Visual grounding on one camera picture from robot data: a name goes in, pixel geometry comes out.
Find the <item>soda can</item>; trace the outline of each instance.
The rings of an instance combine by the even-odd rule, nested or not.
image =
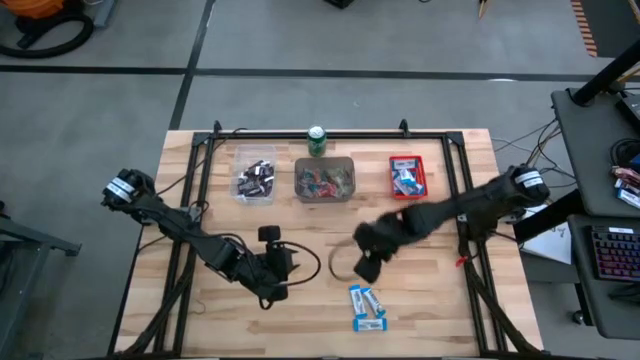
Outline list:
[[[314,125],[307,131],[309,155],[318,157],[324,155],[327,150],[327,132],[322,126]]]

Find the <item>black keyboard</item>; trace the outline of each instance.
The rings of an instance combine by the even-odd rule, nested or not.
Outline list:
[[[634,229],[591,227],[596,277],[640,282],[640,233]]]

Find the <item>wooden tabletop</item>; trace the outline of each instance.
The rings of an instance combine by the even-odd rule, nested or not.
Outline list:
[[[498,175],[488,130],[461,130],[467,144],[474,184]],[[167,134],[156,189],[163,189],[185,174],[191,131]],[[229,194],[235,149],[240,144],[271,144],[278,152],[273,205],[251,207],[237,203]],[[356,168],[356,193],[341,204],[302,204],[294,194],[294,163],[308,157],[306,141],[229,140],[214,154],[207,200],[211,208],[203,217],[210,233],[234,232],[251,251],[263,252],[257,229],[280,225],[283,240],[301,243],[323,261],[317,278],[292,287],[289,298],[261,310],[257,298],[238,283],[227,283],[198,260],[184,338],[183,356],[194,357],[318,357],[318,356],[465,356],[477,355],[464,271],[456,268],[458,236],[453,221],[445,223],[425,241],[402,248],[383,265],[373,289],[387,310],[387,332],[354,333],[353,310],[348,287],[335,280],[326,266],[329,251],[351,238],[362,221],[399,209],[407,202],[390,196],[389,157],[421,155],[425,165],[428,201],[450,196],[441,142],[436,140],[339,140],[329,141],[326,156],[350,156]],[[464,189],[456,150],[454,159],[460,189]],[[193,186],[195,200],[198,179]],[[178,206],[182,186],[163,194],[170,206]],[[503,227],[511,233],[511,227]],[[161,235],[145,229],[141,245]],[[542,346],[529,289],[515,243],[492,238],[487,243],[498,298],[516,327],[535,346]],[[165,282],[171,241],[145,249],[137,258],[116,350],[137,338],[157,311]],[[336,260],[338,272],[353,266],[359,252],[346,248]],[[308,254],[296,254],[301,264],[290,280],[314,271]],[[169,322],[167,346],[173,339],[175,311]],[[483,314],[491,347],[490,317]]]

